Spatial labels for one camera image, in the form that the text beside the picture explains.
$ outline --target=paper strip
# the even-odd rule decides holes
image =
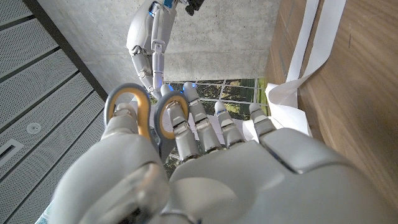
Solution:
[[[307,0],[286,82],[281,85],[270,83],[266,88],[271,116],[283,127],[293,128],[307,135],[311,135],[311,132],[305,112],[297,109],[297,88],[328,60],[346,0],[325,0],[323,3],[308,65],[303,77],[299,78],[318,3],[319,0]]]

